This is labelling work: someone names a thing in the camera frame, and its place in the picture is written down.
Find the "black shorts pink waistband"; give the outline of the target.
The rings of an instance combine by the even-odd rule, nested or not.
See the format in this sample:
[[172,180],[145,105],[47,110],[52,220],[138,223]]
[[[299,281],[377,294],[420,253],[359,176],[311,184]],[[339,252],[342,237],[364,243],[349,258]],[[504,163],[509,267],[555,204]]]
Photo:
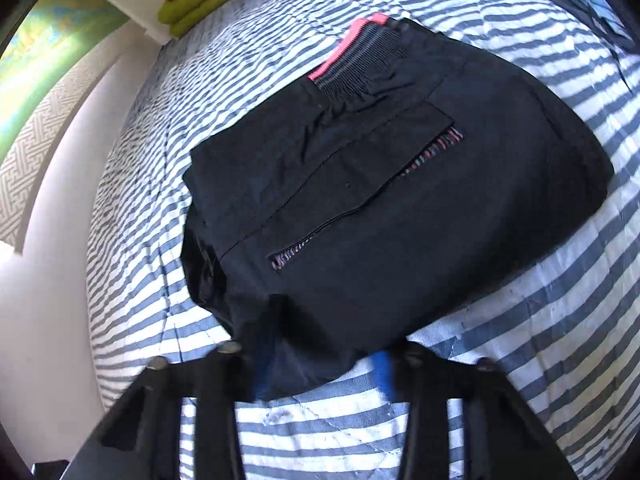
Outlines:
[[614,170],[534,76],[413,23],[361,20],[318,70],[198,144],[182,265],[294,396],[552,252]]

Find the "patterned framed wall picture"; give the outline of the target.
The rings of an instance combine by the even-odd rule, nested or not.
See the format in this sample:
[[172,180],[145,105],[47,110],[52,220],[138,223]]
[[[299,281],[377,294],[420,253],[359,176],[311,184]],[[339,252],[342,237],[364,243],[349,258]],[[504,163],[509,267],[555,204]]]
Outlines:
[[23,251],[54,151],[141,29],[107,0],[38,0],[1,57],[1,241]]

